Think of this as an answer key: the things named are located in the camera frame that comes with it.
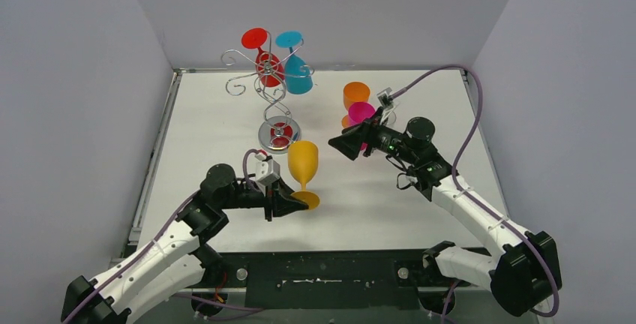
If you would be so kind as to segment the orange wine glass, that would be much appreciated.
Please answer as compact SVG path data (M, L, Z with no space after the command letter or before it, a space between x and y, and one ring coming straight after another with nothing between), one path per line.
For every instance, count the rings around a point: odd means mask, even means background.
M349 112L350 107L357 102L367 102L371 95L370 88L363 82L349 82L343 87L343 105L346 112ZM349 115L346 114L341 119L341 125L343 128L349 126Z

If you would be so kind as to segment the yellow wine glass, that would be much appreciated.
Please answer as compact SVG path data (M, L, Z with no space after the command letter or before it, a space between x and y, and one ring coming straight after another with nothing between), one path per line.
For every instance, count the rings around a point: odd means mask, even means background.
M292 197L308 205L309 210L316 209L320 198L307 189L319 167L319 149L310 141L297 141L291 144L287 152L287 163L290 175L300 184L300 190Z

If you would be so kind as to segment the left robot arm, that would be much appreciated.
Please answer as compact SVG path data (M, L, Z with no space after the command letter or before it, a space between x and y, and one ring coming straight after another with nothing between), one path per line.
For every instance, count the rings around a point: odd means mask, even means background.
M90 279L80 275L67 286L61 322L132 323L179 290L217 285L223 258L208 242L229 223L227 209L255 208L271 221L310 206L281 178L253 190L230 165L212 166L199 190L144 247L111 269Z

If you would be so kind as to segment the clear patterned wine glass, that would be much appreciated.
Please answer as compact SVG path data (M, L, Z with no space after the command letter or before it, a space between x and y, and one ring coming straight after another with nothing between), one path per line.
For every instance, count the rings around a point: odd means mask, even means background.
M397 121L397 116L396 116L394 108L387 109L382 114L382 121L381 121L382 125L385 125L389 128L393 128L396 121Z

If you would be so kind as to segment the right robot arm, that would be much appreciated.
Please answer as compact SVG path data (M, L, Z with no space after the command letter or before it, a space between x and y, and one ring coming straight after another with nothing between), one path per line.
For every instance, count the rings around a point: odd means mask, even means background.
M424 198L447 211L485 248L485 254L443 241L423 253L422 274L432 285L449 278L488 290L500 307L519 317L535 313L548 298L559 303L563 286L557 245L546 232L533 233L479 196L432 143L432 121L415 117L398 132L368 118L342 130L328 144L354 161L385 154Z

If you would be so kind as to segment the magenta wine glass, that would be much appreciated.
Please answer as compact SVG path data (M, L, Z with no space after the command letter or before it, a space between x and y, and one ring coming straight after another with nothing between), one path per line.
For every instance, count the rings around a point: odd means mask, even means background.
M371 118L375 112L375 108L368 102L353 103L348 109L348 126L361 124L365 119Z

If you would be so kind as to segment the blue wine glass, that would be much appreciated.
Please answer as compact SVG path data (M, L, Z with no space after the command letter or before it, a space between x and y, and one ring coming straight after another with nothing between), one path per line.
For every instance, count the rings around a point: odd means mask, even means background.
M308 93L314 87L312 69L296 54L304 43L302 34L299 31L285 31L276 37L275 43L278 47L289 50L283 60L287 91L291 95Z

